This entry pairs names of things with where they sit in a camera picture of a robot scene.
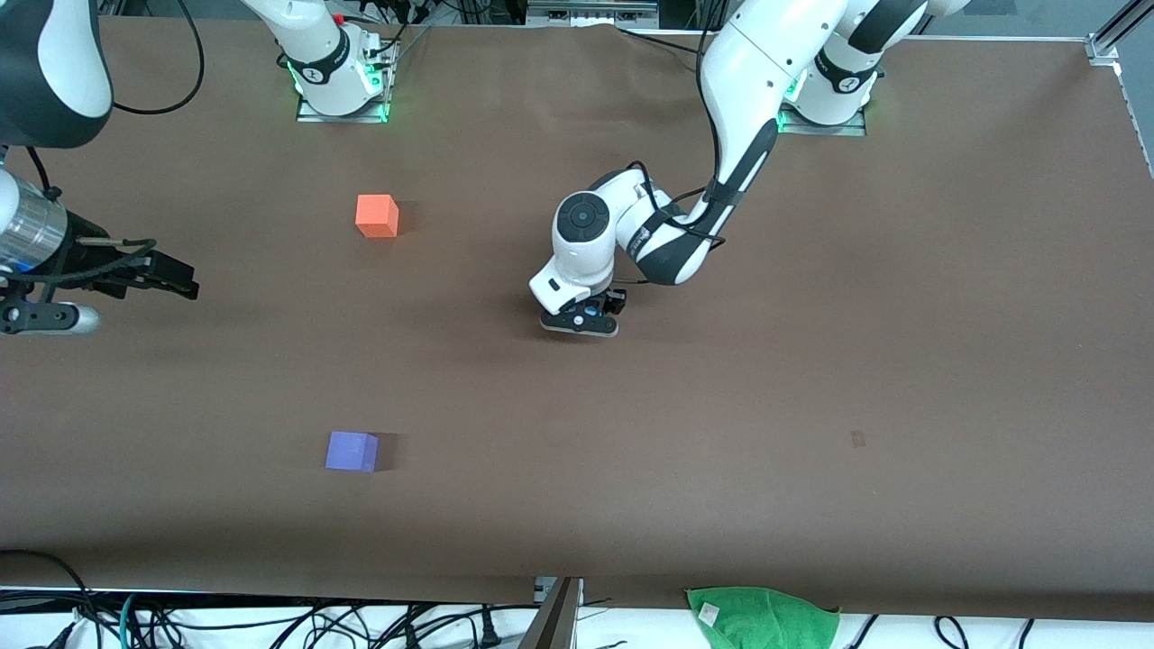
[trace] table surface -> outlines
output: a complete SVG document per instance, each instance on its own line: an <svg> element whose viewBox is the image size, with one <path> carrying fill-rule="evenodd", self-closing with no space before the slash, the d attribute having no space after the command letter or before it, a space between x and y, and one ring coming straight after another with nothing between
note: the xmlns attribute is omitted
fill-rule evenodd
<svg viewBox="0 0 1154 649"><path fill-rule="evenodd" d="M102 29L118 100L182 96L182 22ZM390 124L299 125L263 25L201 30L192 104L44 152L203 288L0 342L0 545L106 587L1154 618L1154 182L1080 44L897 47L869 136L782 136L729 244L589 340L526 283L574 189L707 179L689 55L434 29ZM399 238L359 234L362 193ZM334 430L389 470L325 470Z"/></svg>

